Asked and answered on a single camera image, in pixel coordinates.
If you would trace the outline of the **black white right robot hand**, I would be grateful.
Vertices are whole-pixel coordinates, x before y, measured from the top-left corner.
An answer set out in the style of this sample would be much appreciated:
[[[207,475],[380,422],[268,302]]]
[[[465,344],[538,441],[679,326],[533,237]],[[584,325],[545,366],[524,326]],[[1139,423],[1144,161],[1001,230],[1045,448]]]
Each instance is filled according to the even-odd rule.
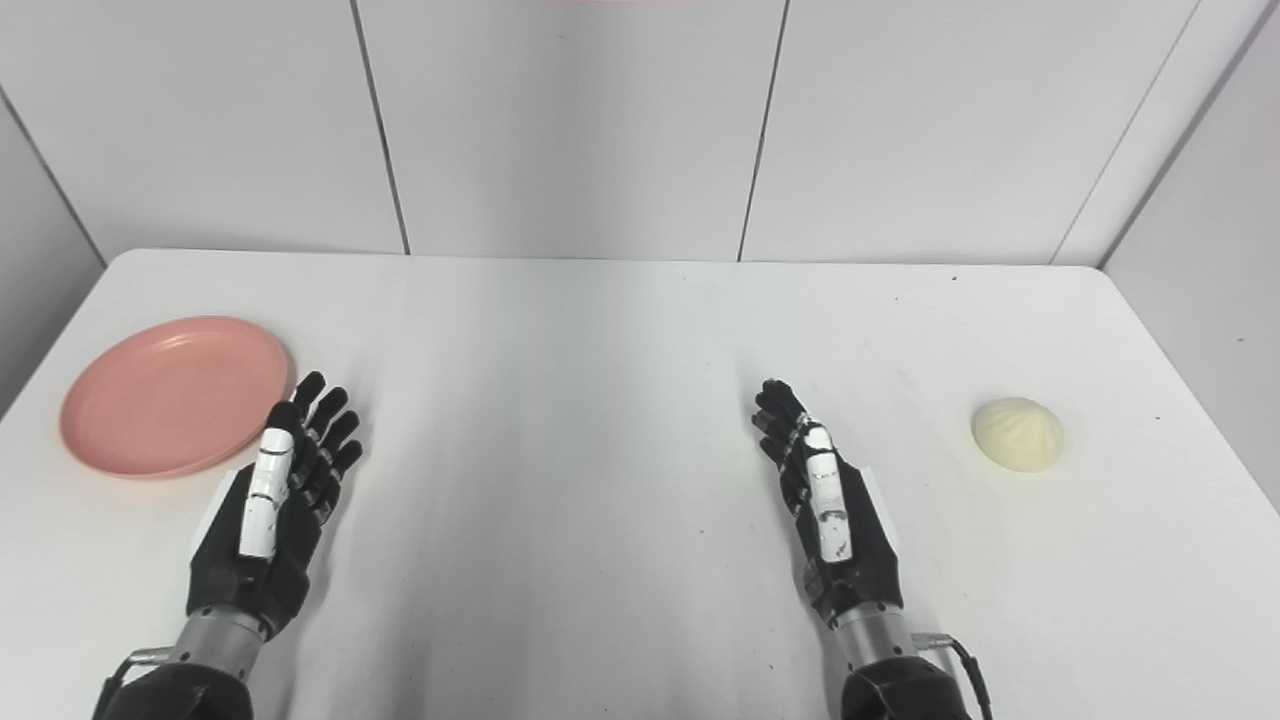
[[[899,557],[861,471],[845,461],[828,428],[783,380],[764,380],[755,404],[751,424],[794,519],[809,605],[829,625],[865,603],[901,609]]]

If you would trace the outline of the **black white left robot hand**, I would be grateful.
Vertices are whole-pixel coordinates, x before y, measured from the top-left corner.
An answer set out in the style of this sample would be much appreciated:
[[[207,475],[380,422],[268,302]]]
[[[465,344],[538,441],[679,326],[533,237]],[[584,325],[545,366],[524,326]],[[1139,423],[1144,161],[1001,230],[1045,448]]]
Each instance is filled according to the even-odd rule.
[[[191,559],[188,616],[239,612],[268,639],[298,616],[323,528],[364,455],[348,404],[343,387],[310,372],[271,407],[253,462],[236,473]]]

